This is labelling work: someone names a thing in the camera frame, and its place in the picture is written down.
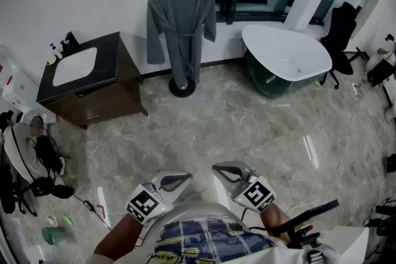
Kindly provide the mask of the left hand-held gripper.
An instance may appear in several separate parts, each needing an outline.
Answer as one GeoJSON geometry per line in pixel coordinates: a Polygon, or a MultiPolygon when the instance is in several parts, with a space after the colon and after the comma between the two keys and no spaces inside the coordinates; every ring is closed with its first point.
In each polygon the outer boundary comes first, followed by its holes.
{"type": "Polygon", "coordinates": [[[192,180],[184,171],[160,171],[139,184],[126,201],[126,211],[140,224],[150,222],[171,210],[171,204],[192,180]]]}

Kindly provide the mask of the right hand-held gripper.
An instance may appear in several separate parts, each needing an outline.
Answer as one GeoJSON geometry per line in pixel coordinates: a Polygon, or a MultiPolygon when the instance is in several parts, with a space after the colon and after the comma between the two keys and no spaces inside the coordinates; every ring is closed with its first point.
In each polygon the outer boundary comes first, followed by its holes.
{"type": "Polygon", "coordinates": [[[242,161],[214,164],[212,172],[233,201],[248,210],[262,213],[276,198],[275,191],[263,176],[242,161]]]}

